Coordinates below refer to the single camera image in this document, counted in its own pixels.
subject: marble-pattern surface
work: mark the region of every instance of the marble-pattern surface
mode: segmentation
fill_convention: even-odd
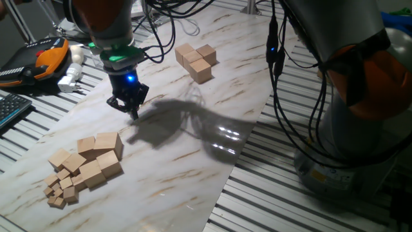
[[[176,46],[210,44],[218,54],[214,78],[198,85],[176,62],[139,65],[150,86],[140,120],[106,104],[108,79],[100,83],[31,150],[0,176],[0,214],[28,231],[201,231],[271,92],[265,44],[269,18],[210,6],[192,17],[196,37],[176,24]],[[164,44],[170,24],[159,28]],[[287,47],[296,37],[288,29]],[[140,46],[155,44],[154,37]],[[78,204],[49,208],[42,181],[47,158],[76,140],[118,131],[124,173],[80,192]]]

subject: stack of wooden blocks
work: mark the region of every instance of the stack of wooden blocks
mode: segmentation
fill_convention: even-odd
[[[212,78],[212,66],[217,63],[216,50],[206,44],[195,50],[189,44],[174,49],[176,60],[198,83],[202,84]]]
[[[83,189],[98,186],[120,173],[122,150],[123,144],[116,132],[78,140],[77,153],[59,149],[48,159],[57,172],[44,180],[48,185],[44,190],[48,204],[62,209],[66,203],[78,202]]]

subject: keyboard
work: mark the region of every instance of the keyboard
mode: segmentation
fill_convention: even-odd
[[[18,95],[9,94],[0,100],[0,129],[15,119],[32,104],[30,100]]]

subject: wooden cube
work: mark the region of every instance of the wooden cube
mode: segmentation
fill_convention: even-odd
[[[74,186],[68,187],[64,190],[63,198],[67,203],[79,201],[79,192]]]
[[[70,176],[70,172],[63,168],[61,171],[58,172],[56,175],[59,180],[64,180],[66,177]]]
[[[179,62],[180,65],[183,66],[183,55],[191,51],[194,51],[194,49],[188,43],[185,43],[174,49],[174,52],[176,54],[176,60]]]
[[[96,159],[104,177],[106,178],[122,171],[122,167],[114,151],[109,151]]]
[[[94,160],[96,158],[95,152],[93,151],[95,148],[95,141],[94,136],[79,139],[77,141],[77,153],[87,160]]]
[[[44,191],[44,194],[46,194],[46,197],[51,197],[53,196],[53,189],[51,187],[47,187]]]
[[[51,188],[52,188],[53,191],[56,191],[60,188],[60,184],[57,183],[57,184],[53,185],[53,187],[51,187]]]
[[[73,183],[71,182],[71,178],[67,177],[64,180],[60,181],[60,186],[63,190],[70,186],[73,186]]]
[[[54,196],[59,197],[63,194],[63,190],[59,188],[58,190],[54,191]]]
[[[57,178],[56,174],[51,174],[44,181],[47,186],[52,187],[59,182],[59,178]]]
[[[201,48],[196,50],[201,56],[203,56],[203,59],[210,64],[211,66],[214,66],[218,61],[216,60],[216,50],[212,48],[210,45],[206,44],[205,46],[202,46]]]
[[[116,153],[117,159],[122,159],[123,143],[117,132],[98,133],[96,136],[95,153],[96,157],[109,151]]]
[[[56,201],[56,199],[57,197],[51,196],[47,201],[47,204],[49,204],[50,207],[54,207],[54,202]]]
[[[212,79],[212,67],[204,59],[191,63],[188,71],[194,81],[198,84],[202,84]]]
[[[61,197],[57,197],[56,201],[53,203],[53,206],[62,209],[66,206],[66,201]]]
[[[193,63],[194,61],[198,61],[202,59],[203,57],[195,50],[183,55],[183,67],[186,70],[189,70],[189,65]]]
[[[83,181],[82,174],[78,174],[77,176],[72,177],[71,182],[73,183],[73,186],[77,191],[82,191],[83,189],[87,188],[86,183],[84,183]]]
[[[80,174],[82,174],[83,181],[89,188],[93,188],[106,181],[97,160],[81,166]]]
[[[78,153],[73,153],[63,162],[63,166],[73,175],[79,174],[79,167],[86,162],[86,159]]]
[[[63,169],[62,163],[69,158],[70,153],[65,149],[60,148],[56,153],[54,153],[48,160],[56,171],[61,171]]]

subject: metal grating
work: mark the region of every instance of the metal grating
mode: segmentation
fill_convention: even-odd
[[[316,63],[300,42],[291,57],[303,66]],[[316,73],[315,68],[304,70],[289,60],[279,79],[286,116],[304,136],[321,87]],[[277,123],[271,95],[203,231],[385,230],[389,195],[378,193],[369,202],[317,196],[299,183],[294,151]]]

